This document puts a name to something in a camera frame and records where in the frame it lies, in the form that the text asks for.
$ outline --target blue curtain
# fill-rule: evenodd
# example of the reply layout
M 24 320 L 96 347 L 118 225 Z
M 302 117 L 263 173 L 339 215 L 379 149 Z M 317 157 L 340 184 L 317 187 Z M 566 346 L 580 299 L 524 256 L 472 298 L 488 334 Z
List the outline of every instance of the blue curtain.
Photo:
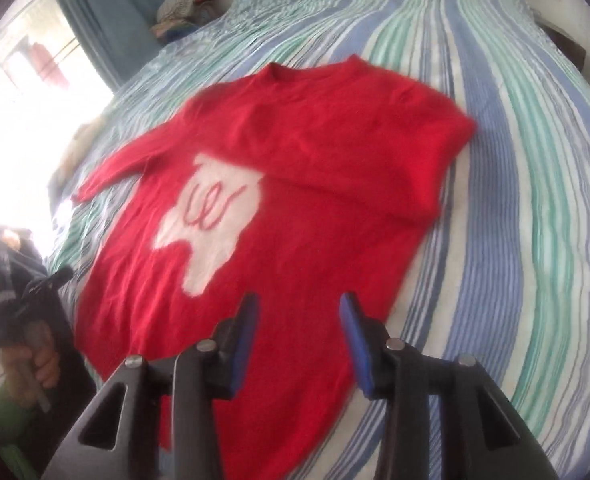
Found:
M 79 44 L 113 90 L 156 56 L 150 32 L 164 0 L 57 0 Z

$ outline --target human hand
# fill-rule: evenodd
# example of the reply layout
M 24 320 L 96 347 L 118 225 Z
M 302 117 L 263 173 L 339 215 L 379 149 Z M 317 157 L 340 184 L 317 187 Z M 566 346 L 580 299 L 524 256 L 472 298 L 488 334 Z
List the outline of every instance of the human hand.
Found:
M 44 345 L 35 351 L 26 345 L 7 346 L 0 350 L 0 362 L 6 375 L 6 389 L 11 399 L 22 408 L 31 408 L 37 402 L 35 392 L 22 376 L 18 364 L 30 361 L 34 364 L 35 378 L 43 388 L 54 388 L 59 382 L 59 354 L 49 326 L 40 322 Z

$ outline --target striped bedsheet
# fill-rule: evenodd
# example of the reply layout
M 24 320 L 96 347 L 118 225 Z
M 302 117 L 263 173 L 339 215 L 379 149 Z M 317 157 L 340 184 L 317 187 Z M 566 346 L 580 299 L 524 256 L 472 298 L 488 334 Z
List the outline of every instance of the striped bedsheet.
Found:
M 582 478 L 590 469 L 590 88 L 523 1 L 236 0 L 118 92 L 68 193 L 201 88 L 270 61 L 305 68 L 354 53 L 449 95 L 479 125 L 448 171 L 443 215 L 406 277 L 390 333 L 425 354 L 476 355 L 560 476 Z M 60 207 L 49 263 L 76 269 L 64 292 L 72 321 L 135 185 L 132 178 L 87 205 Z M 372 478 L 383 416 L 382 403 L 356 392 L 289 480 Z

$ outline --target silver bolt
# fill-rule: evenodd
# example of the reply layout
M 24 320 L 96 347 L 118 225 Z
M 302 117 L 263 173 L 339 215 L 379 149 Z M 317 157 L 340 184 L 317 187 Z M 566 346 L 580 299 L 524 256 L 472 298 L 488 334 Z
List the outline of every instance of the silver bolt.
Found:
M 217 350 L 217 343 L 213 339 L 202 339 L 195 345 L 198 352 L 213 352 Z
M 402 341 L 399 337 L 389 337 L 386 339 L 386 348 L 389 350 L 403 350 L 406 346 L 406 343 Z
M 475 366 L 475 364 L 477 363 L 475 357 L 473 357 L 471 354 L 458 355 L 457 362 L 459 365 L 467 366 L 467 367 Z
M 124 364 L 126 368 L 139 368 L 144 362 L 144 358 L 141 355 L 129 355 L 126 357 Z

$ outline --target white patch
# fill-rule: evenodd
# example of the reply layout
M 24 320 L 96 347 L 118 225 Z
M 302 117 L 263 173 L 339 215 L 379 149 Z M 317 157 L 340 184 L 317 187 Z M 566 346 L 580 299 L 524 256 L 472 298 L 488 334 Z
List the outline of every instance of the white patch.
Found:
M 259 208 L 262 173 L 226 164 L 198 154 L 198 169 L 179 195 L 177 204 L 159 224 L 153 248 L 179 240 L 193 250 L 186 265 L 182 288 L 199 296 L 235 252 L 242 230 Z

